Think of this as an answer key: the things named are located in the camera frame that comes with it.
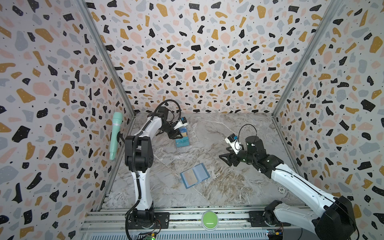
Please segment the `blue leather card holder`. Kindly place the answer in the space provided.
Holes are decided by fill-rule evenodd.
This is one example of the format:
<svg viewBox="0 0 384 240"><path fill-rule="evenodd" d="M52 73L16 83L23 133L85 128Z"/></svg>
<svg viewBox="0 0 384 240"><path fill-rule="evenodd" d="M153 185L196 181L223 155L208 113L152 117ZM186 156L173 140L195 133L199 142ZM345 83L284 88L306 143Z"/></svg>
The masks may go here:
<svg viewBox="0 0 384 240"><path fill-rule="evenodd" d="M198 164L193 168L180 173L180 176L186 189L189 189L211 177L204 164Z"/></svg>

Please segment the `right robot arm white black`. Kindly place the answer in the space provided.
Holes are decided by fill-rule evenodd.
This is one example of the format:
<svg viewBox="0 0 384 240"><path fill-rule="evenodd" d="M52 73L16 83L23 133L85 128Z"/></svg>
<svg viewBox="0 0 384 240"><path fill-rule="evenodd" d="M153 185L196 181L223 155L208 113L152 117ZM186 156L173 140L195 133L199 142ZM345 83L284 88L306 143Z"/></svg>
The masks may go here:
<svg viewBox="0 0 384 240"><path fill-rule="evenodd" d="M287 223L317 235L320 240L348 240L358 233L352 203L345 197L335 197L301 177L280 158L266 152L258 136L246 138L242 145L232 134L225 139L228 153L220 155L228 166L245 163L259 173L281 184L296 195L309 209L304 210L275 200L264 209L265 224L274 227Z"/></svg>

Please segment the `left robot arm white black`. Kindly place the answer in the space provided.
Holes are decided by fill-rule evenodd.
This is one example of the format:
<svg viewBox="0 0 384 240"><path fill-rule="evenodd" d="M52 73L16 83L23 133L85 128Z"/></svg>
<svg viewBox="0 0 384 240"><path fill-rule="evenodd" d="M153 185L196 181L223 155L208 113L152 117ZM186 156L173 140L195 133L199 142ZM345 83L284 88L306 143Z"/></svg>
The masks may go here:
<svg viewBox="0 0 384 240"><path fill-rule="evenodd" d="M148 115L145 124L125 139L125 164L131 171L135 187L135 204L126 213L126 228L149 229L159 224L155 216L150 188L150 170L154 162L152 139L166 133L171 140L181 139L180 128L187 124L181 110L173 113L160 106Z"/></svg>

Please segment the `clear box with cards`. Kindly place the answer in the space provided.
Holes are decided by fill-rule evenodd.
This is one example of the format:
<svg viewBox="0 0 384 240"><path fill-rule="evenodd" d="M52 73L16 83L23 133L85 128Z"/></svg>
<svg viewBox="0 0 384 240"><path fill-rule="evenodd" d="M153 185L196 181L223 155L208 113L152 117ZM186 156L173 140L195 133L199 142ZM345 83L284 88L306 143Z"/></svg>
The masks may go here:
<svg viewBox="0 0 384 240"><path fill-rule="evenodd" d="M186 127L179 128L181 135L183 136L181 139L176 139L175 144L177 148L187 147L190 145L188 130Z"/></svg>

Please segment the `black microphone stand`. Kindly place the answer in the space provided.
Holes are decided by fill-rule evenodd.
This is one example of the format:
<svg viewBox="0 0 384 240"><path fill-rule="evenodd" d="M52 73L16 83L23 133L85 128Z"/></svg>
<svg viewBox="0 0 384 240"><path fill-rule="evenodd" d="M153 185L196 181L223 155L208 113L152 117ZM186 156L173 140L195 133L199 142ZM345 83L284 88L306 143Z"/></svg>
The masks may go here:
<svg viewBox="0 0 384 240"><path fill-rule="evenodd" d="M121 132L118 132L117 134L117 142L119 144L123 144L123 145L125 144L125 138Z"/></svg>

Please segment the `mint green microphone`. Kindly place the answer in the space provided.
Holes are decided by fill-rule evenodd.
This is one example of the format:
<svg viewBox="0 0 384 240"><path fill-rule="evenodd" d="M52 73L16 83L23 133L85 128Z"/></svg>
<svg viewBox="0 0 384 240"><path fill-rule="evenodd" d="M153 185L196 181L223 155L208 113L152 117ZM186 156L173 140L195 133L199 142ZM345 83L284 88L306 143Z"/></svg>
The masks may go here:
<svg viewBox="0 0 384 240"><path fill-rule="evenodd" d="M123 122L123 114L121 112L115 112L112 119L112 134L110 142L110 157L109 159L113 161L116 158L117 148L118 148L118 136L121 129L121 124Z"/></svg>

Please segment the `green push button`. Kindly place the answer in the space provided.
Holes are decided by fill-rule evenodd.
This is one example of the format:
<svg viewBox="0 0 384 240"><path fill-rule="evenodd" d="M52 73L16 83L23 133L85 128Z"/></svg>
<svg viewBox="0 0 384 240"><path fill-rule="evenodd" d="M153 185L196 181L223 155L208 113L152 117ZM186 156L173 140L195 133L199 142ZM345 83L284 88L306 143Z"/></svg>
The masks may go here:
<svg viewBox="0 0 384 240"><path fill-rule="evenodd" d="M214 231L219 225L218 215L213 211L203 213L201 223L206 231Z"/></svg>

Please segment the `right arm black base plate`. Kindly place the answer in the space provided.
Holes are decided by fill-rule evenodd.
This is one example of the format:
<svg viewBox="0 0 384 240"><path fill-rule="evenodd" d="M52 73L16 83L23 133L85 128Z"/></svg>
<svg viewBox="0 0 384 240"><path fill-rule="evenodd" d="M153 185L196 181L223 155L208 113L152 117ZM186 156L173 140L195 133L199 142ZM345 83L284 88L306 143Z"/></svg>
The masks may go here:
<svg viewBox="0 0 384 240"><path fill-rule="evenodd" d="M252 227L290 227L291 224L283 223L270 211L249 211L249 218L247 221Z"/></svg>

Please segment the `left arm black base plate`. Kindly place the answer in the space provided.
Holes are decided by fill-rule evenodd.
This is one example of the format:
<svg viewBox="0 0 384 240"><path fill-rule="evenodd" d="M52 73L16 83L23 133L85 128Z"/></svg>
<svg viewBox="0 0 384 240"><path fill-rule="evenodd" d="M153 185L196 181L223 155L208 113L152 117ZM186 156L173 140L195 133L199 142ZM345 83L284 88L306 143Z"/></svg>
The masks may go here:
<svg viewBox="0 0 384 240"><path fill-rule="evenodd" d="M127 230L167 229L170 223L168 212L134 211L126 220Z"/></svg>

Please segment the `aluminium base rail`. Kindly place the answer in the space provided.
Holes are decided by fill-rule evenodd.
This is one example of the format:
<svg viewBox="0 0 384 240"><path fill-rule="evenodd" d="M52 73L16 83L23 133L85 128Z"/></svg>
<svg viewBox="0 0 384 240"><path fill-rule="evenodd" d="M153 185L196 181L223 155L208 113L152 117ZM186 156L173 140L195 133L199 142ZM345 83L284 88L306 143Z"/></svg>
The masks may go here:
<svg viewBox="0 0 384 240"><path fill-rule="evenodd" d="M124 232L126 226L132 232L149 230L147 224L128 215L127 209L102 209L90 212L81 227L81 232L104 232L115 230ZM180 207L155 208L154 220L161 231L213 231L288 228L287 223L267 224L264 206L246 207Z"/></svg>

